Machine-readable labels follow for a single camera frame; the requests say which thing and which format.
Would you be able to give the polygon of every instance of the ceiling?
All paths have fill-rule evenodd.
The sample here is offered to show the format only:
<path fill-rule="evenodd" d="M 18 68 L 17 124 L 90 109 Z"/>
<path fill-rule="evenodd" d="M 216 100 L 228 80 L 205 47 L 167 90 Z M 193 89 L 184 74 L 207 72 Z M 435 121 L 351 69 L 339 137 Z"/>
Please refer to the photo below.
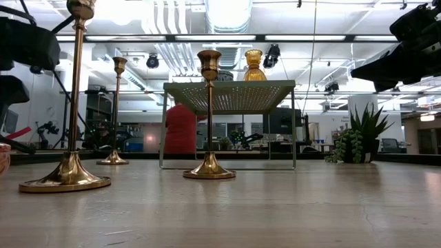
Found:
<path fill-rule="evenodd" d="M 235 1 L 224 0 L 225 9 L 219 10 L 219 12 L 225 13 L 225 18 L 233 18 L 229 16 L 229 13 L 234 13 L 232 10 Z M 25 0 L 25 2 L 31 15 L 36 18 L 38 25 L 43 28 L 52 29 L 69 15 L 65 7 L 65 0 Z M 95 17 L 87 26 L 87 34 L 145 34 L 141 21 L 148 14 L 145 9 L 146 2 L 149 1 L 98 0 Z M 155 17 L 157 17 L 158 1 L 151 2 L 156 6 Z M 203 0 L 165 0 L 163 18 L 166 21 L 168 18 L 168 3 L 171 2 L 175 3 L 176 6 L 185 2 L 185 26 L 190 34 L 207 33 Z M 396 19 L 418 4 L 428 1 L 407 1 L 408 6 L 405 10 L 400 10 L 402 5 L 400 0 L 318 0 L 317 8 L 315 8 L 315 1 L 303 0 L 302 2 L 302 7 L 297 8 L 297 1 L 253 1 L 248 33 L 313 34 L 315 30 L 316 34 L 390 34 L 389 26 Z M 19 1 L 0 0 L 0 4 L 21 9 Z M 176 13 L 176 26 L 178 26 L 177 16 Z M 117 25 L 114 22 L 115 19 L 128 19 L 128 24 Z M 62 29 L 59 34 L 73 34 L 73 29 L 68 26 Z M 268 51 L 271 45 L 271 43 L 243 44 L 249 45 L 246 49 L 259 49 L 264 53 Z M 106 43 L 105 46 L 108 50 L 118 48 L 125 56 L 131 55 L 127 56 L 130 61 L 127 66 L 154 89 L 161 90 L 161 84 L 158 82 L 169 81 L 170 69 L 161 59 L 161 56 L 159 56 L 158 68 L 148 69 L 145 65 L 148 54 L 158 53 L 153 43 Z M 321 82 L 321 80 L 335 69 L 353 59 L 371 58 L 389 46 L 390 44 L 386 43 L 280 43 L 281 59 L 272 72 L 267 73 L 267 78 L 269 80 L 296 80 L 299 85 L 296 90 L 300 92 L 304 92 L 308 88 L 313 91 L 323 91 L 325 84 L 329 81 Z M 191 47 L 193 58 L 198 64 L 196 55 L 206 48 L 203 47 L 202 43 L 192 43 Z M 61 48 L 63 51 L 73 54 L 73 43 L 64 43 Z M 309 70 L 311 62 L 313 62 L 312 71 Z M 246 60 L 242 55 L 240 63 L 234 68 L 236 80 L 243 78 L 245 66 Z M 114 72 L 96 68 L 90 68 L 90 70 L 96 73 L 95 76 L 91 77 L 90 82 L 106 85 L 109 88 L 114 87 Z M 334 77 L 334 80 L 340 85 L 340 90 L 345 88 L 348 81 L 345 72 L 346 69 L 342 68 Z M 406 87 L 405 91 L 424 90 L 430 87 L 427 86 L 428 84 L 437 85 L 438 82 L 430 81 L 420 84 L 420 86 Z M 127 98 L 129 97 L 131 99 L 149 100 L 146 95 L 127 96 Z M 320 98 L 326 100 L 327 97 L 320 96 Z M 404 97 L 401 100 L 405 99 L 412 99 L 412 97 Z"/>

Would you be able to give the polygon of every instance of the brass candlestick holder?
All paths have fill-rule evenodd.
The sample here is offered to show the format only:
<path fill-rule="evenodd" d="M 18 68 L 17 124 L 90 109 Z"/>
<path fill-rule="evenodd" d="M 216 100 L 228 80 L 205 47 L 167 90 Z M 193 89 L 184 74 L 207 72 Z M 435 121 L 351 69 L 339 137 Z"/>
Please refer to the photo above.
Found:
<path fill-rule="evenodd" d="M 243 77 L 244 81 L 266 81 L 267 77 L 265 73 L 259 69 L 260 60 L 262 59 L 262 51 L 260 50 L 248 50 L 245 53 L 247 58 L 248 71 Z"/>
<path fill-rule="evenodd" d="M 110 178 L 94 176 L 86 171 L 81 164 L 78 152 L 75 151 L 83 35 L 85 32 L 85 22 L 94 16 L 95 1 L 68 0 L 67 3 L 69 12 L 75 17 L 74 73 L 70 102 L 68 151 L 63 154 L 60 164 L 51 174 L 39 180 L 21 183 L 19 186 L 21 192 L 72 192 L 110 185 Z"/>
<path fill-rule="evenodd" d="M 186 178 L 195 179 L 224 179 L 233 178 L 236 172 L 231 172 L 222 168 L 216 156 L 212 151 L 213 139 L 213 81 L 218 76 L 218 60 L 221 57 L 220 52 L 213 50 L 205 50 L 198 53 L 198 58 L 201 60 L 201 73 L 207 80 L 207 117 L 208 117 L 208 152 L 205 153 L 204 161 L 196 169 L 185 171 L 183 176 Z"/>
<path fill-rule="evenodd" d="M 121 57 L 114 57 L 113 62 L 115 62 L 115 72 L 116 72 L 116 92 L 113 98 L 113 151 L 110 155 L 103 161 L 96 162 L 97 165 L 128 165 L 129 162 L 123 160 L 118 155 L 118 150 L 116 149 L 116 125 L 118 123 L 118 104 L 119 104 L 119 85 L 121 82 L 121 74 L 125 71 L 125 64 L 127 59 Z"/>

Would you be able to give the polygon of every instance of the ceiling duct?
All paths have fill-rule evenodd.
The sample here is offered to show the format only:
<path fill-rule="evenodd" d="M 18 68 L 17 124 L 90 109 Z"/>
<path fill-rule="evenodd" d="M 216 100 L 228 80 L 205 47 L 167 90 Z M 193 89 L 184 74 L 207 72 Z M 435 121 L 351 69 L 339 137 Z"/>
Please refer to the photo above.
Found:
<path fill-rule="evenodd" d="M 244 34 L 248 32 L 252 0 L 205 0 L 205 16 L 209 33 Z M 242 48 L 216 48 L 222 57 L 219 68 L 234 69 L 243 53 Z"/>

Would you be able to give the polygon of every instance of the red object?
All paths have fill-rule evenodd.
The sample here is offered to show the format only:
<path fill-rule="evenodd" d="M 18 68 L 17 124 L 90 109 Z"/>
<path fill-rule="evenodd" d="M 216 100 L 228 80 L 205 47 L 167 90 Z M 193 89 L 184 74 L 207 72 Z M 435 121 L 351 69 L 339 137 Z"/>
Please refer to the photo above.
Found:
<path fill-rule="evenodd" d="M 14 139 L 14 138 L 18 138 L 20 136 L 23 136 L 25 134 L 27 134 L 28 132 L 31 132 L 32 130 L 30 129 L 30 127 L 26 127 L 23 128 L 22 130 L 15 132 L 14 134 L 9 134 L 8 136 L 6 136 L 5 138 L 8 139 Z"/>
<path fill-rule="evenodd" d="M 206 116 L 198 116 L 198 122 Z M 196 116 L 184 105 L 177 105 L 167 111 L 166 154 L 194 154 L 196 152 Z"/>

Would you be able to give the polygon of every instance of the potted plant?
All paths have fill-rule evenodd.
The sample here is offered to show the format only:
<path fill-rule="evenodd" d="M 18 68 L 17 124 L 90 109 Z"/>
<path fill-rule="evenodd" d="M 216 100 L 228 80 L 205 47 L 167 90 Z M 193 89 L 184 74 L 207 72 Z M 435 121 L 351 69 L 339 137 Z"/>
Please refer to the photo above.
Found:
<path fill-rule="evenodd" d="M 340 139 L 336 142 L 336 153 L 325 158 L 328 162 L 344 161 L 345 163 L 370 163 L 377 154 L 380 141 L 378 136 L 393 125 L 387 125 L 387 116 L 380 123 L 382 108 L 374 112 L 368 106 L 363 112 L 362 118 L 351 114 L 351 128 L 346 130 Z"/>
<path fill-rule="evenodd" d="M 229 140 L 229 138 L 224 137 L 219 140 L 219 147 L 221 151 L 228 150 L 228 147 L 232 144 L 232 142 Z"/>

